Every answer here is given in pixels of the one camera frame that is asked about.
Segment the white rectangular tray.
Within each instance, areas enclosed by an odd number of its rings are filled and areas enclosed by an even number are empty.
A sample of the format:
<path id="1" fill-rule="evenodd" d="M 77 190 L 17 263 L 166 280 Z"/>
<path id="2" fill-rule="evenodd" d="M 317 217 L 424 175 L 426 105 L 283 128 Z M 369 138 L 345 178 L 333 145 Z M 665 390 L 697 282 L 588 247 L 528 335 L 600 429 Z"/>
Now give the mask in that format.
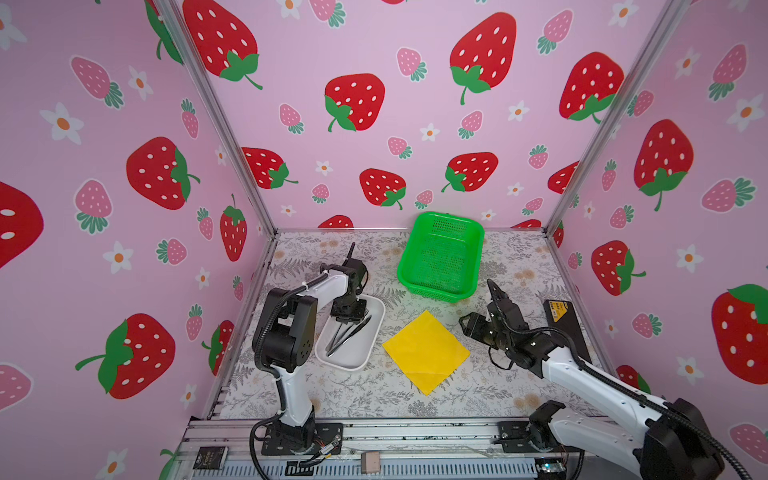
<path id="1" fill-rule="evenodd" d="M 346 372 L 359 371 L 367 364 L 386 313 L 386 306 L 381 299 L 370 295 L 362 295 L 361 298 L 367 301 L 366 316 L 372 316 L 370 322 L 333 355 L 327 356 L 326 346 L 337 325 L 341 323 L 329 317 L 314 346 L 314 353 L 320 363 Z"/>

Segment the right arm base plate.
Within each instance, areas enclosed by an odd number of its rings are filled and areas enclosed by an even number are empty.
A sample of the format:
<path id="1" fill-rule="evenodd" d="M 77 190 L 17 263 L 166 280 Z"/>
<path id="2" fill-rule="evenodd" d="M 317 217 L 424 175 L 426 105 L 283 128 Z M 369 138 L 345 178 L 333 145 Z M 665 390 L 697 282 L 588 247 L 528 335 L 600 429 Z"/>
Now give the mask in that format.
<path id="1" fill-rule="evenodd" d="M 492 441 L 505 453 L 554 454 L 577 452 L 577 449 L 557 442 L 552 436 L 539 438 L 528 421 L 501 421 L 498 435 Z"/>

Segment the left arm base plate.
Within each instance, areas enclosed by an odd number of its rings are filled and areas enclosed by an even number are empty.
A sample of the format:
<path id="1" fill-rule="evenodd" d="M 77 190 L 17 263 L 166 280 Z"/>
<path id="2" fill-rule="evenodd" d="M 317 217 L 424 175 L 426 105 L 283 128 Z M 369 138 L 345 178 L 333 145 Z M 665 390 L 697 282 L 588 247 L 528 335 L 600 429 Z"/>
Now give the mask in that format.
<path id="1" fill-rule="evenodd" d="M 265 456 L 339 454 L 344 433 L 343 423 L 312 423 L 294 427 L 276 421 L 270 424 L 262 440 Z"/>

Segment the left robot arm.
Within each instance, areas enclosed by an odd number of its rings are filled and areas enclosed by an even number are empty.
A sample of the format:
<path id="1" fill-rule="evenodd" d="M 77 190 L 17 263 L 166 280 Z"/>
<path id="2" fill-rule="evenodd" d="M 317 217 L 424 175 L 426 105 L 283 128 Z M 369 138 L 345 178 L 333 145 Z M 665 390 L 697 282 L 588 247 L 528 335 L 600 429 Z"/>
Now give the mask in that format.
<path id="1" fill-rule="evenodd" d="M 274 377 L 279 409 L 273 419 L 273 435 L 301 448 L 314 442 L 314 406 L 299 372 L 312 352 L 319 309 L 331 306 L 331 316 L 347 329 L 332 338 L 336 352 L 371 321 L 367 301 L 360 295 L 368 270 L 357 259 L 323 268 L 321 274 L 292 289 L 272 289 L 265 300 L 252 341 L 257 369 Z"/>

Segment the black box yellow label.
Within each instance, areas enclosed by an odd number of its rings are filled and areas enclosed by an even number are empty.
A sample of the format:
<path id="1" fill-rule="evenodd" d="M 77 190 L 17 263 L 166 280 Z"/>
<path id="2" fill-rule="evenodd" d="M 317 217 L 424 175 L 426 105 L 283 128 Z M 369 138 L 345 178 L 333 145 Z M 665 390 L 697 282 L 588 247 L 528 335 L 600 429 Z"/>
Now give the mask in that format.
<path id="1" fill-rule="evenodd" d="M 573 303 L 565 300 L 544 300 L 543 307 L 547 324 L 568 334 L 574 341 L 578 355 L 586 361 L 591 361 Z"/>

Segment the small black card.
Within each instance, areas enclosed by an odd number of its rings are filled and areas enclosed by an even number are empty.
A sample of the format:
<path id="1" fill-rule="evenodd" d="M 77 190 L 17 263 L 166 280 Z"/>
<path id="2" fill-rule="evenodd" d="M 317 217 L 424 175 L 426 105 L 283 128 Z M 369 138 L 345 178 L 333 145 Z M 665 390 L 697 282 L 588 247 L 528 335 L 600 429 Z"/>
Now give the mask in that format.
<path id="1" fill-rule="evenodd" d="M 194 470 L 221 470 L 227 459 L 229 448 L 227 446 L 204 446 L 197 451 Z"/>

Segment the aluminium rail frame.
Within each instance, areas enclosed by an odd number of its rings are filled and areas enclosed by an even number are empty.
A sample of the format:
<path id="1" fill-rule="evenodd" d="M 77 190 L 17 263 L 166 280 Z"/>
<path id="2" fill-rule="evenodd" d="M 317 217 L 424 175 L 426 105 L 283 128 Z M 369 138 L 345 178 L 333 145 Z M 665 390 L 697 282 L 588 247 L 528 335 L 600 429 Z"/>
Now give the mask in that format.
<path id="1" fill-rule="evenodd" d="M 250 420 L 190 423 L 169 462 L 168 479 L 631 479 L 633 473 L 592 453 L 505 453 L 492 441 L 501 421 L 523 418 L 342 419 L 341 452 L 317 465 L 303 456 L 253 460 Z M 227 446 L 221 470 L 194 470 L 200 447 Z M 381 472 L 361 473 L 361 453 L 378 451 Z"/>

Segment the yellow paper napkin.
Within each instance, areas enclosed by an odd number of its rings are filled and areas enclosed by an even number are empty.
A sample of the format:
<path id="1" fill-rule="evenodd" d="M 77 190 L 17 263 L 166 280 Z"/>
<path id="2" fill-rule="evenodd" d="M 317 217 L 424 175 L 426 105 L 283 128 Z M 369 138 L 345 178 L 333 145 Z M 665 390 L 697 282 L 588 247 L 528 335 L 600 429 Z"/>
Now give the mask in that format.
<path id="1" fill-rule="evenodd" d="M 469 350 L 429 311 L 383 343 L 384 350 L 425 396 L 469 357 Z"/>

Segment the black handled fork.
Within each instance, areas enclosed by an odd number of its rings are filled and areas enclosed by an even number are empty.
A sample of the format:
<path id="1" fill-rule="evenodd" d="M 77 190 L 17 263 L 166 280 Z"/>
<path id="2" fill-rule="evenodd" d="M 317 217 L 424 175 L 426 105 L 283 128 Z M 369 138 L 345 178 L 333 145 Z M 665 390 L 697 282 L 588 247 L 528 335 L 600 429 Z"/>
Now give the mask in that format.
<path id="1" fill-rule="evenodd" d="M 340 324 L 326 348 L 326 355 L 333 355 L 351 336 L 357 333 L 359 324 Z"/>

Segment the black handled knife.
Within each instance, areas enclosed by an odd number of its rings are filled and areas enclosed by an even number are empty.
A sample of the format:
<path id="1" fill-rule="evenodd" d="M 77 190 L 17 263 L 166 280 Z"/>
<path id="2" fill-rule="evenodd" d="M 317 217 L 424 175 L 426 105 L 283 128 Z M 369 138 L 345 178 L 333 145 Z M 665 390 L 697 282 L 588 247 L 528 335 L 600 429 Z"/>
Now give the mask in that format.
<path id="1" fill-rule="evenodd" d="M 354 327 L 347 328 L 345 330 L 345 332 L 341 336 L 339 336 L 339 343 L 337 345 L 337 348 L 335 349 L 335 351 L 331 355 L 333 355 L 348 340 L 350 340 L 355 335 L 357 335 L 370 322 L 371 318 L 372 318 L 372 316 L 370 314 L 368 314 L 359 324 L 357 324 Z"/>

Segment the black handled spoon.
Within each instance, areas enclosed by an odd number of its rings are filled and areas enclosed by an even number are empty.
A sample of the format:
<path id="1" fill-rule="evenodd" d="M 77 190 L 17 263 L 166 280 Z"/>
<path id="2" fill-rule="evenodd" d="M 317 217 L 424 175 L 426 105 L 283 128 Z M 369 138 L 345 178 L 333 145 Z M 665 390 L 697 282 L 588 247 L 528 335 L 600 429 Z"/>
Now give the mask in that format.
<path id="1" fill-rule="evenodd" d="M 335 351 L 335 349 L 337 348 L 337 345 L 339 343 L 339 336 L 340 336 L 342 327 L 343 327 L 342 323 L 339 323 L 337 325 L 337 328 L 336 328 L 333 336 L 331 337 L 331 340 L 328 342 L 328 344 L 326 346 L 326 355 L 327 356 L 330 356 Z"/>

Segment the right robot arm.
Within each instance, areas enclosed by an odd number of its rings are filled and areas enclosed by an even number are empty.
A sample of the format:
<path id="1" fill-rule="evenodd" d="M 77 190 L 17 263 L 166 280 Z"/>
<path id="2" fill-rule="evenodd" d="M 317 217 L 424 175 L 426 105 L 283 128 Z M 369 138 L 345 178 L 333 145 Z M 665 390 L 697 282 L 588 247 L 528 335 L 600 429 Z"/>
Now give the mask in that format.
<path id="1" fill-rule="evenodd" d="M 530 327 L 494 281 L 487 285 L 487 312 L 462 316 L 463 334 L 503 353 L 512 366 L 568 389 L 607 417 L 589 419 L 562 402 L 547 401 L 513 442 L 540 452 L 573 447 L 643 479 L 716 479 L 727 467 L 749 478 L 744 465 L 710 434 L 693 404 L 647 394 L 593 366 L 578 355 L 566 332 Z"/>

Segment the small pink block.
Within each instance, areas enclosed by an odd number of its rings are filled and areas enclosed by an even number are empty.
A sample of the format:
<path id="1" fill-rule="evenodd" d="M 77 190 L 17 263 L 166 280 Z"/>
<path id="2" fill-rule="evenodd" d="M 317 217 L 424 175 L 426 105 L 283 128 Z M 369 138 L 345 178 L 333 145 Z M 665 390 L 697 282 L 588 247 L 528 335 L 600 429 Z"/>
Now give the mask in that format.
<path id="1" fill-rule="evenodd" d="M 360 460 L 362 474 L 378 474 L 381 472 L 381 458 L 378 451 L 362 452 Z"/>

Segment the green plastic basket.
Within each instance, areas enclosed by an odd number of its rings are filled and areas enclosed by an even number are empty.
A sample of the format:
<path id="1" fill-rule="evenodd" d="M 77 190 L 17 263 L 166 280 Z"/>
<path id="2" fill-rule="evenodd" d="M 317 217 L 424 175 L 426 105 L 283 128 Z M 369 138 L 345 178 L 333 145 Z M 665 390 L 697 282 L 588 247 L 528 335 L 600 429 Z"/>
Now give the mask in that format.
<path id="1" fill-rule="evenodd" d="M 485 230 L 471 219 L 444 213 L 419 215 L 398 266 L 411 293 L 449 303 L 477 288 Z"/>

